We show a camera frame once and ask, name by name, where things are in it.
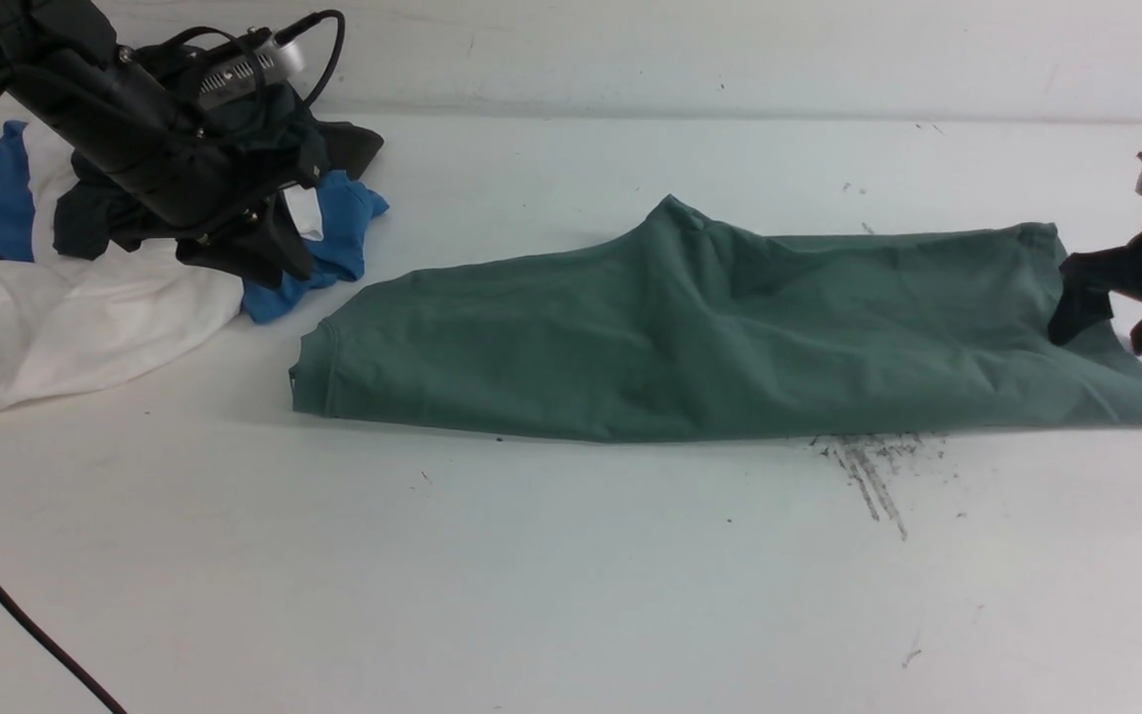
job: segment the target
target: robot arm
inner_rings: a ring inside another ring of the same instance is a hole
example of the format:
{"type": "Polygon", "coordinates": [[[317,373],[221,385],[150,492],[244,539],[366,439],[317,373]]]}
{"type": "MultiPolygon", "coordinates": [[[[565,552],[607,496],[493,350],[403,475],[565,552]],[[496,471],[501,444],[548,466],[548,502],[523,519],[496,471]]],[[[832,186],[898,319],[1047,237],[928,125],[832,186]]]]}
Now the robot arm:
{"type": "MultiPolygon", "coordinates": [[[[250,41],[291,41],[324,17],[339,23],[328,74],[343,32],[335,10],[309,15],[280,33],[264,29],[231,38],[195,63],[207,69],[226,59],[252,67],[242,79],[263,91],[267,79],[282,77],[271,77],[274,65],[260,63],[250,41]]],[[[118,43],[108,18],[90,0],[0,0],[1,94],[14,96],[138,199],[159,218],[160,235],[177,239],[182,262],[268,286],[280,284],[282,272],[296,279],[312,272],[312,255],[281,190],[317,184],[327,170],[323,141],[304,137],[289,149],[243,149],[242,136],[226,134],[202,103],[164,89],[140,66],[139,56],[118,43]]]]}

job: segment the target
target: folded green shirt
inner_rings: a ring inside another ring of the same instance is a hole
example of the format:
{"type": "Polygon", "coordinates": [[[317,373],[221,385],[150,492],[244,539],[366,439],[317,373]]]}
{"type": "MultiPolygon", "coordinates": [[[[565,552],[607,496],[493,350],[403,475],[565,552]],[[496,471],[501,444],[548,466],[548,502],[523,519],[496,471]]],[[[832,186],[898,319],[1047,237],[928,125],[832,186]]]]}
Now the folded green shirt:
{"type": "Polygon", "coordinates": [[[1142,425],[1108,322],[1047,339],[1055,226],[763,238],[666,199],[605,244],[369,286],[293,408],[606,442],[1142,425]]]}

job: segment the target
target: white wall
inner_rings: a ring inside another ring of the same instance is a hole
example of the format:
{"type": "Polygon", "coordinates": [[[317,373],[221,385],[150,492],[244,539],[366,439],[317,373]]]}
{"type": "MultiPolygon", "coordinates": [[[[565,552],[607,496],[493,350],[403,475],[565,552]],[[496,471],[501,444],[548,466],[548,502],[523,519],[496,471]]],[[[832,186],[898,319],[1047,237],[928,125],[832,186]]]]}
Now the white wall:
{"type": "Polygon", "coordinates": [[[1142,0],[96,2],[135,45],[337,6],[322,109],[1142,121],[1142,0]]]}

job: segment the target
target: pile of clothes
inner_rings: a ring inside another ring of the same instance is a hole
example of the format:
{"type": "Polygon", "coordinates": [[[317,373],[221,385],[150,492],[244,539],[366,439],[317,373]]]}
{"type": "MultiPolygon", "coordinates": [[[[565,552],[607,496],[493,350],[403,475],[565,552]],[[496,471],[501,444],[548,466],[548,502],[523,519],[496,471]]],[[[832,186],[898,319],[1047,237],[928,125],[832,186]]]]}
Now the pile of clothes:
{"type": "Polygon", "coordinates": [[[176,241],[135,251],[95,241],[72,146],[41,122],[0,138],[0,410],[15,402],[107,388],[176,360],[241,311],[263,324],[309,289],[357,280],[364,232],[387,203],[345,171],[286,199],[316,267],[280,289],[185,266],[176,241]]]}

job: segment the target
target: table surface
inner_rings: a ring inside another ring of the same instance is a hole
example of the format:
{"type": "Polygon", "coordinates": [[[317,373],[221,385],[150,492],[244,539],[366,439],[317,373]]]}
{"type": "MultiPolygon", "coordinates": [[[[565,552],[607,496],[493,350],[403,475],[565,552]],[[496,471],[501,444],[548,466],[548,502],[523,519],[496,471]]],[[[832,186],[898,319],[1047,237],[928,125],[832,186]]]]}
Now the table surface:
{"type": "MultiPolygon", "coordinates": [[[[394,207],[361,284],[600,243],[667,193],[766,234],[1142,227],[1142,126],[353,119],[394,207]]],[[[594,447],[295,415],[298,338],[357,288],[0,415],[0,580],[128,711],[1142,713],[1142,430],[594,447]]],[[[17,711],[102,709],[0,609],[17,711]]]]}

